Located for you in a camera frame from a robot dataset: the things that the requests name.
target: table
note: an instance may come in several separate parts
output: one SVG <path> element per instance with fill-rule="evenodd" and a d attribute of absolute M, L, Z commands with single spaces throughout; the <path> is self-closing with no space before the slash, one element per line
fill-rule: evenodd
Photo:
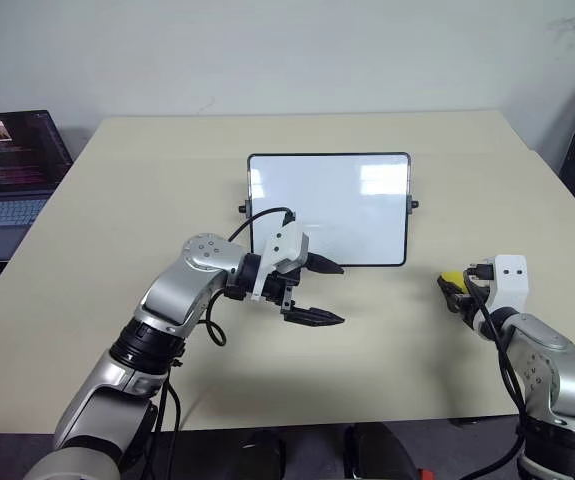
<path fill-rule="evenodd" d="M 183 427 L 513 412 L 492 344 L 447 311 L 435 283 L 444 270 L 524 254 L 528 310 L 575 342 L 575 200 L 499 113 L 118 117 L 101 124 L 0 277 L 0 432 L 53 431 L 185 239 L 226 236 L 242 221 L 247 156 L 298 151 L 412 155 L 420 208 L 407 263 L 303 275 L 298 305 L 346 317 L 340 326 L 219 302 L 228 345 L 198 327 L 173 372 Z"/>

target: laptop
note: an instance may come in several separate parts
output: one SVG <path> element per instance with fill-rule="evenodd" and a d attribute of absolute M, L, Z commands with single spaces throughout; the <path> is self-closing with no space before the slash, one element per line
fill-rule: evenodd
<path fill-rule="evenodd" d="M 0 264 L 11 258 L 72 163 L 49 112 L 0 113 Z"/>

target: whiteboard frame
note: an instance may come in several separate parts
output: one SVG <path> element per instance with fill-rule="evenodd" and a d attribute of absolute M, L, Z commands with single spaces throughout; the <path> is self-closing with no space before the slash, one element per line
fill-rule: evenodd
<path fill-rule="evenodd" d="M 409 215 L 411 213 L 411 156 L 407 152 L 334 152 L 334 153 L 252 153 L 247 157 L 247 218 L 254 215 L 253 211 L 253 199 L 252 199 L 252 181 L 251 181 L 251 161 L 253 157 L 297 157 L 297 156 L 307 156 L 307 157 L 337 157 L 337 156 L 391 156 L 399 155 L 405 156 L 407 158 L 407 192 L 406 192 L 406 212 L 405 212 L 405 233 L 403 240 L 403 258 L 400 263 L 342 263 L 343 267 L 401 267 L 407 261 L 407 236 L 408 236 L 408 226 L 409 226 Z M 298 212 L 296 212 L 296 221 L 298 221 Z M 251 252 L 260 254 L 262 252 L 254 252 L 254 226 L 253 222 L 249 225 L 249 244 L 251 247 Z"/>

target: laptop keyboard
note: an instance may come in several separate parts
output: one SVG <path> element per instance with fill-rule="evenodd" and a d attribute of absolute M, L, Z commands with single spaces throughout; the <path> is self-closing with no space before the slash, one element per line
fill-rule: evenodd
<path fill-rule="evenodd" d="M 46 202 L 46 198 L 0 202 L 0 227 L 29 225 L 36 219 Z"/>

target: laptop screen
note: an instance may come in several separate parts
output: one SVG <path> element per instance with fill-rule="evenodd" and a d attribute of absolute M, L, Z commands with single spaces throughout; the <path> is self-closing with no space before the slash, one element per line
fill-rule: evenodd
<path fill-rule="evenodd" d="M 49 112 L 0 113 L 0 192 L 53 190 L 72 163 Z"/>

